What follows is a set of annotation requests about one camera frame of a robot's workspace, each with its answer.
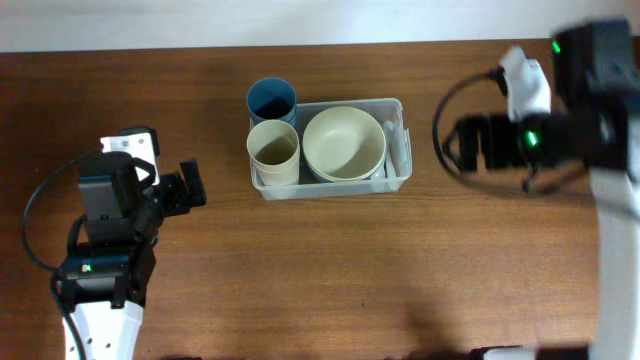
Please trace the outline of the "cream cup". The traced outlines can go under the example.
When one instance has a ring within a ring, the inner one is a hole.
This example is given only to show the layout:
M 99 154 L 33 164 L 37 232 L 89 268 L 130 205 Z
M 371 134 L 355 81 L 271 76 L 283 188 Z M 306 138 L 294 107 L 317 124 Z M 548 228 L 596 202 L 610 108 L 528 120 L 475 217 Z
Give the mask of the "cream cup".
M 288 170 L 300 158 L 298 133 L 281 120 L 266 120 L 254 126 L 248 134 L 246 147 L 251 162 L 266 172 Z
M 280 172 L 257 169 L 256 173 L 265 186 L 289 186 L 299 182 L 299 168 L 296 166 Z

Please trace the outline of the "cream bowl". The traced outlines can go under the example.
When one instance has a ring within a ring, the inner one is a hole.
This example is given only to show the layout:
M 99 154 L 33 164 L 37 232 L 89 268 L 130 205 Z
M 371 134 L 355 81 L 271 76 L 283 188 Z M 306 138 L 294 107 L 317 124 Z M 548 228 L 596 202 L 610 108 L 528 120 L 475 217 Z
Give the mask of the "cream bowl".
M 370 178 L 382 166 L 384 153 L 305 154 L 305 160 L 321 182 L 353 182 Z
M 355 107 L 338 106 L 315 115 L 303 131 L 305 154 L 384 153 L 386 138 L 380 123 Z

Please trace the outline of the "blue bowl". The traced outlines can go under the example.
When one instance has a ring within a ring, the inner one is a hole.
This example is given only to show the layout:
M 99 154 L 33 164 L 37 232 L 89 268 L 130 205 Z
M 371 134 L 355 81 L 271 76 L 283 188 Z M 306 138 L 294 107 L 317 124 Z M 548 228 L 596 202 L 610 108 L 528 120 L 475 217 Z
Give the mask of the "blue bowl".
M 327 179 L 323 177 L 321 174 L 317 173 L 311 166 L 305 165 L 304 169 L 312 176 L 312 178 L 319 183 L 332 183 L 331 179 Z

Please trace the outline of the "blue cup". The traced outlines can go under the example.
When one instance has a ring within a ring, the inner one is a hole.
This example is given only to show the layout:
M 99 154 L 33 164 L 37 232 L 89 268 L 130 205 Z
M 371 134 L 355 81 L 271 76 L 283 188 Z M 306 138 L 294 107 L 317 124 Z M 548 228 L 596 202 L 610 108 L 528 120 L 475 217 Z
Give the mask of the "blue cup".
M 284 79 L 268 77 L 254 83 L 248 90 L 246 105 L 252 125 L 281 120 L 296 127 L 297 94 Z

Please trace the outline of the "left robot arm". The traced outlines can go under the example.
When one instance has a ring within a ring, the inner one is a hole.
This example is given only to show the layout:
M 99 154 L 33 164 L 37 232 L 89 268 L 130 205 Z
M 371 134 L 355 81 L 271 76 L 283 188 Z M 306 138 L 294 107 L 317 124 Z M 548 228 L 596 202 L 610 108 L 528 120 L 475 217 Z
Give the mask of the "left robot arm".
M 154 247 L 168 217 L 205 205 L 196 160 L 160 174 L 149 126 L 103 137 L 79 169 L 84 206 L 51 286 L 63 315 L 68 359 L 130 359 L 143 321 Z

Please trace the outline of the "white plastic spoon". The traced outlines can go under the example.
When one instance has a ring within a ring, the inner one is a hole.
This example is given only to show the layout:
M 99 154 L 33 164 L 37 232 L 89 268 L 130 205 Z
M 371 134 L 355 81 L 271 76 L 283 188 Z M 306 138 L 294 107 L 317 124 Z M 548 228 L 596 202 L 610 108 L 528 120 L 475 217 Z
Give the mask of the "white plastic spoon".
M 408 161 L 404 130 L 401 127 L 396 126 L 391 121 L 384 122 L 383 130 L 387 141 L 386 147 L 388 145 L 391 146 L 391 154 L 396 170 L 396 177 L 399 177 L 402 174 L 402 170 Z M 376 171 L 371 176 L 371 179 L 382 179 L 383 177 L 386 178 L 385 161 L 376 169 Z

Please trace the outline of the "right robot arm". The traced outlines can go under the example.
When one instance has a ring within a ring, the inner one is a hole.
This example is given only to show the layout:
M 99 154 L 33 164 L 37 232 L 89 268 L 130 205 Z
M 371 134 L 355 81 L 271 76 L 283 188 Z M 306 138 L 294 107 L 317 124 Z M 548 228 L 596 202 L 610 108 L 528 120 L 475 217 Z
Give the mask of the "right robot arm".
M 635 359 L 639 355 L 639 68 L 625 18 L 556 31 L 553 73 L 514 47 L 485 78 L 502 114 L 459 119 L 436 154 L 460 182 L 480 169 L 524 169 L 528 195 L 587 177 L 599 229 L 599 319 L 586 345 L 498 346 L 476 359 Z

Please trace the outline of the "white plastic fork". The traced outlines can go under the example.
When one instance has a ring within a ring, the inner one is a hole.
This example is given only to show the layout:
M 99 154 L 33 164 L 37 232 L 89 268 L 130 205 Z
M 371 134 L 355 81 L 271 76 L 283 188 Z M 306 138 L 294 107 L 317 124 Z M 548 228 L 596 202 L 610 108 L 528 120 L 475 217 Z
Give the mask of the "white plastic fork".
M 385 152 L 385 173 L 386 173 L 387 179 L 392 179 L 396 177 L 396 170 L 393 164 L 390 145 L 386 147 L 386 152 Z

